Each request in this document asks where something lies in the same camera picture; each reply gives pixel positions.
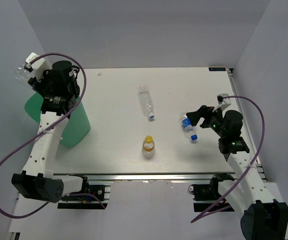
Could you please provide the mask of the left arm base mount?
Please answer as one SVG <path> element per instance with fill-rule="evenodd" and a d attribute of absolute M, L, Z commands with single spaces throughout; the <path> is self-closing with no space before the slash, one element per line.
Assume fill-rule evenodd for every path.
<path fill-rule="evenodd" d="M 111 182 L 89 181 L 86 185 L 86 192 L 75 192 L 62 197 L 57 208 L 62 210 L 104 210 L 110 198 Z"/>

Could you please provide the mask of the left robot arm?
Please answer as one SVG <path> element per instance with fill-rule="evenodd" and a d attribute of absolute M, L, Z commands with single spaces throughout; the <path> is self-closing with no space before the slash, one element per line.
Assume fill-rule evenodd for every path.
<path fill-rule="evenodd" d="M 34 141 L 26 164 L 21 173 L 13 174 L 11 183 L 27 199 L 56 203 L 73 193 L 83 200 L 90 189 L 86 179 L 74 175 L 58 177 L 53 170 L 59 144 L 74 147 L 90 130 L 84 106 L 79 102 L 80 68 L 67 60 L 52 65 L 38 60 L 33 69 L 37 75 L 29 79 L 28 84 L 42 97 L 38 107 L 41 136 Z"/>

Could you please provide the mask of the yellow cap small bottle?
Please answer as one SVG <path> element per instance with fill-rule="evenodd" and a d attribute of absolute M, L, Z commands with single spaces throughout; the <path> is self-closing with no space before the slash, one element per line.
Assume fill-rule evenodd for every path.
<path fill-rule="evenodd" d="M 143 144 L 142 144 L 142 154 L 145 158 L 150 159 L 153 157 L 155 153 L 155 143 L 153 141 L 153 138 L 148 135 L 144 138 Z"/>

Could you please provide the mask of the clear bottle without label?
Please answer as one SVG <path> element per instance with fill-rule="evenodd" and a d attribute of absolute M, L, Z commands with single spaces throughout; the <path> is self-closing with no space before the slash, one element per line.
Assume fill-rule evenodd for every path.
<path fill-rule="evenodd" d="M 149 88 L 146 85 L 142 85 L 138 88 L 138 97 L 144 115 L 149 119 L 153 119 L 155 117 L 153 101 Z"/>

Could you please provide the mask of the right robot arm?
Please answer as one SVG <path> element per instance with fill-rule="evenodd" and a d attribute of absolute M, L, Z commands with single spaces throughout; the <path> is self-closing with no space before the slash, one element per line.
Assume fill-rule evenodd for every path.
<path fill-rule="evenodd" d="M 284 240 L 288 227 L 288 206 L 279 202 L 267 189 L 250 150 L 241 137 L 243 116 L 236 110 L 222 113 L 220 108 L 201 106 L 186 114 L 196 126 L 211 128 L 219 136 L 219 150 L 233 169 L 237 181 L 230 176 L 211 180 L 210 195 L 219 200 L 224 197 L 235 212 L 241 215 L 240 226 L 247 240 Z"/>

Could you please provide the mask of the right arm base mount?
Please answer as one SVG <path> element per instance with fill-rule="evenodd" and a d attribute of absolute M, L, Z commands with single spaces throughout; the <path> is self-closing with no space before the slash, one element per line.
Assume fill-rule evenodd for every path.
<path fill-rule="evenodd" d="M 218 192 L 219 182 L 234 181 L 234 178 L 227 173 L 215 174 L 208 184 L 191 184 L 188 187 L 188 193 L 193 195 L 194 212 L 202 212 L 213 202 L 218 200 L 221 195 Z"/>

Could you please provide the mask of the blue label bottle white cap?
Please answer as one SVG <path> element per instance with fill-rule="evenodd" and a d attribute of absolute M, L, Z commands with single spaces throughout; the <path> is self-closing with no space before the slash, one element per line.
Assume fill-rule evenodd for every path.
<path fill-rule="evenodd" d="M 12 79 L 22 85 L 28 85 L 28 81 L 31 77 L 32 73 L 29 72 L 24 66 L 17 67 L 12 75 Z"/>

